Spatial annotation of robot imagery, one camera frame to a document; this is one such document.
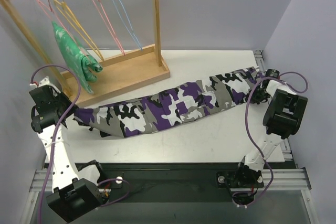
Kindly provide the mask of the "purple camouflage trousers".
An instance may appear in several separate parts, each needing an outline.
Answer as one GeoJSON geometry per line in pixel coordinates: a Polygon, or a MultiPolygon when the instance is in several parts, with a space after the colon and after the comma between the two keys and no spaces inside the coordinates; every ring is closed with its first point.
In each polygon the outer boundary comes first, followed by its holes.
{"type": "Polygon", "coordinates": [[[81,126],[99,130],[101,137],[164,131],[246,103],[262,77],[254,67],[239,69],[140,98],[78,108],[74,119],[81,126]]]}

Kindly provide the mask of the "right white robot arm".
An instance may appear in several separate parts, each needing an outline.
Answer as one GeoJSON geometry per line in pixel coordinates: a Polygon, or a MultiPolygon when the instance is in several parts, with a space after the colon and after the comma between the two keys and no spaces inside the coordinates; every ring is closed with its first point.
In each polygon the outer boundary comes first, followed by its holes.
{"type": "Polygon", "coordinates": [[[262,183],[261,172],[267,159],[276,147],[291,135],[295,135],[301,125],[308,98],[294,92],[285,82],[264,77],[257,82],[248,96],[245,109],[245,129],[254,148],[243,157],[238,169],[233,172],[233,181],[238,186],[262,183]],[[265,133],[254,141],[248,128],[248,109],[255,91],[263,91],[270,104],[263,118],[265,133]]]}

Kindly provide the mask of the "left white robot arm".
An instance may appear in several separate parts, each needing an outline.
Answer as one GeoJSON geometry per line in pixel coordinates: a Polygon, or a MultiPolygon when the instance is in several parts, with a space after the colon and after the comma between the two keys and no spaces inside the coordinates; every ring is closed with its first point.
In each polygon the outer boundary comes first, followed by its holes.
{"type": "Polygon", "coordinates": [[[71,102],[48,77],[39,83],[32,83],[29,92],[35,106],[31,112],[31,126],[41,140],[51,165],[52,194],[47,196],[48,206],[65,222],[70,223],[104,202],[99,188],[105,185],[106,173],[101,165],[89,161],[77,168],[70,153],[66,135],[66,116],[71,102]]]}

